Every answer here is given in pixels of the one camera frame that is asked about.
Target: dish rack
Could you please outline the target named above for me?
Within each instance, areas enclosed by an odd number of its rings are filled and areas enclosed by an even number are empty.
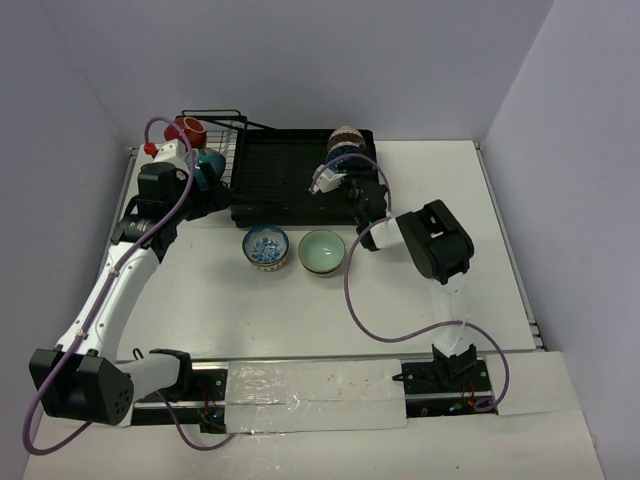
[[[238,228],[356,224],[344,190],[309,192],[333,129],[276,129],[251,122],[233,109],[183,110],[181,115],[203,122],[207,147],[226,157],[221,180],[234,194],[230,210]],[[370,158],[376,161],[373,133],[360,132]],[[375,170],[369,174],[378,179]]]

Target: gray wall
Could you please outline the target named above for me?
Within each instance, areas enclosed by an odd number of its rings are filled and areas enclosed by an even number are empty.
[[[42,0],[118,129],[182,108],[484,138],[552,0]]]
[[[640,2],[556,0],[484,144],[607,478],[640,478]]]
[[[28,363],[84,303],[111,224],[124,149],[42,7],[0,15],[0,471],[22,477]]]

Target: white table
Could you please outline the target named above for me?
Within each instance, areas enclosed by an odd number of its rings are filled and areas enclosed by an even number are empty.
[[[473,321],[508,351],[512,388],[500,415],[410,419],[407,428],[239,436],[215,452],[181,443],[173,426],[92,426],[54,455],[31,457],[25,479],[262,478],[423,479],[580,478],[602,480],[589,432],[559,354],[534,351],[502,234],[471,142],[377,142],[402,213],[441,198],[476,246],[466,288]],[[147,158],[140,155],[133,178]],[[133,193],[129,188],[128,196]],[[345,240],[353,228],[336,228]],[[288,228],[295,245],[302,229]],[[125,330],[120,359],[133,347],[165,347],[196,358],[255,359],[428,352],[429,339],[387,346],[353,325],[342,277],[318,278],[297,263],[253,270],[242,256],[244,235],[227,213],[184,224],[142,294]],[[397,335],[438,320],[429,283],[403,249],[359,251],[353,297],[375,332]],[[365,296],[375,304],[365,303]],[[478,339],[480,349],[488,349]],[[494,388],[503,382],[494,356]],[[76,422],[45,417],[36,444],[51,445]],[[213,443],[219,436],[195,441]]]
[[[509,351],[535,348],[503,236],[471,141],[377,142],[389,178],[394,213],[442,199],[471,236],[476,253],[465,290],[470,321]],[[142,152],[126,200],[136,191]],[[178,239],[142,293],[124,331],[118,358],[131,351],[173,348],[194,358],[291,358],[430,352],[428,335],[382,344],[363,335],[345,306],[342,273],[306,272],[296,244],[309,228],[287,228],[292,251],[280,271],[264,273],[241,251],[245,231],[229,212],[183,223]],[[333,228],[350,244],[354,227]],[[358,250],[352,298],[362,321],[395,336],[439,321],[437,289],[415,269],[404,246],[376,253]],[[479,350],[490,350],[477,339]]]
[[[500,415],[409,419],[395,430],[243,435],[208,453],[187,448],[173,426],[95,425],[53,455],[32,456],[24,478],[603,480],[561,355],[512,354],[509,360],[518,381]],[[492,364],[501,366],[489,362],[493,378]],[[77,425],[45,417],[36,444],[52,445]],[[205,445],[222,438],[201,436],[194,426],[186,430]]]

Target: plastic wrap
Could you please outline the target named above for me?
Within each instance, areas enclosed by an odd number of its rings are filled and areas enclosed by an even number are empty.
[[[229,367],[229,432],[365,430],[406,426],[398,360],[283,362]]]

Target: red mug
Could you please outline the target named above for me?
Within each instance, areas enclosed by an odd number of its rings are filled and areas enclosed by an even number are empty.
[[[191,147],[193,148],[202,148],[207,144],[207,131],[204,129],[204,125],[200,123],[197,119],[193,117],[180,117],[176,118],[175,122],[178,124],[184,133],[187,135],[187,138],[191,142]],[[182,141],[182,137],[178,133],[178,131],[173,128],[173,126],[169,125],[164,130],[164,139],[167,142],[175,139]]]

